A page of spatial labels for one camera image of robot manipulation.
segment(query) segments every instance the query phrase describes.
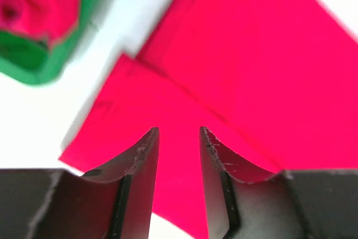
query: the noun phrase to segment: crumpled red cloth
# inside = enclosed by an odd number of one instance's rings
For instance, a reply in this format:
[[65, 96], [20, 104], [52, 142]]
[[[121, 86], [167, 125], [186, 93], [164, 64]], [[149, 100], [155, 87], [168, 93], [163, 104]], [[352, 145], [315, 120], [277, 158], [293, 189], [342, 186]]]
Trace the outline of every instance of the crumpled red cloth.
[[0, 30], [50, 46], [76, 26], [81, 0], [0, 0]]
[[357, 59], [316, 0], [174, 0], [61, 160], [90, 170], [158, 126], [153, 211], [207, 238], [199, 127], [272, 172], [357, 168]]

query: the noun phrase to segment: white surface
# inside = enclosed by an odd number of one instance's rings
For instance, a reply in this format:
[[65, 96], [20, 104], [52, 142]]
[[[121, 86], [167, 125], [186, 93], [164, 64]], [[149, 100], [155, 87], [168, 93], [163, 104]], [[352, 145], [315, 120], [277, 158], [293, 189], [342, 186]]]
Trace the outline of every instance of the white surface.
[[[84, 121], [117, 56], [138, 51], [168, 1], [107, 0], [106, 19], [103, 14], [94, 19], [100, 31], [89, 30], [87, 42], [50, 85], [27, 87], [0, 74], [0, 149], [6, 149], [0, 151], [0, 167], [65, 167], [57, 158]], [[321, 1], [357, 35], [356, 0]], [[150, 238], [191, 238], [155, 214], [151, 224]]]

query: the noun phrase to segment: red cloth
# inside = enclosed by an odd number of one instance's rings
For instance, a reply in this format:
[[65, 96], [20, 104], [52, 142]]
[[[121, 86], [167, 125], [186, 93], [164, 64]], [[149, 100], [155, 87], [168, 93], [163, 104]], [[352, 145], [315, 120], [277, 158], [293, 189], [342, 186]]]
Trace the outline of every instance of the red cloth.
[[357, 59], [316, 0], [174, 0], [61, 160], [89, 170], [160, 127], [153, 210], [207, 238], [199, 126], [272, 172], [358, 167]]
[[80, 0], [0, 0], [0, 29], [50, 46], [76, 26]]

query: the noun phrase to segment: red fabric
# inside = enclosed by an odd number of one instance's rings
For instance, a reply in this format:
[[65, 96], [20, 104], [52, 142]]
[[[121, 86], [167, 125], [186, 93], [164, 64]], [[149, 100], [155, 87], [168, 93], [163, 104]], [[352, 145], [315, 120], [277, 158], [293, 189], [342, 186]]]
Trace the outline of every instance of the red fabric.
[[207, 238], [199, 126], [273, 172], [358, 167], [357, 59], [315, 0], [174, 0], [61, 160], [89, 170], [160, 127], [153, 210]]
[[0, 0], [0, 29], [58, 41], [75, 27], [80, 0]]

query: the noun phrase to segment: pink fabric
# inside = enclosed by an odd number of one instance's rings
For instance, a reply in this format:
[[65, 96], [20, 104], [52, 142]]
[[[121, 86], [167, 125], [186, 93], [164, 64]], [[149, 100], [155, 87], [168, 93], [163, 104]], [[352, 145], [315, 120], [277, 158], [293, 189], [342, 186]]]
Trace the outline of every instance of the pink fabric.
[[199, 126], [272, 172], [357, 168], [357, 59], [315, 0], [174, 0], [61, 160], [86, 171], [160, 127], [153, 210], [207, 238]]
[[75, 27], [80, 0], [0, 0], [0, 29], [58, 41]]

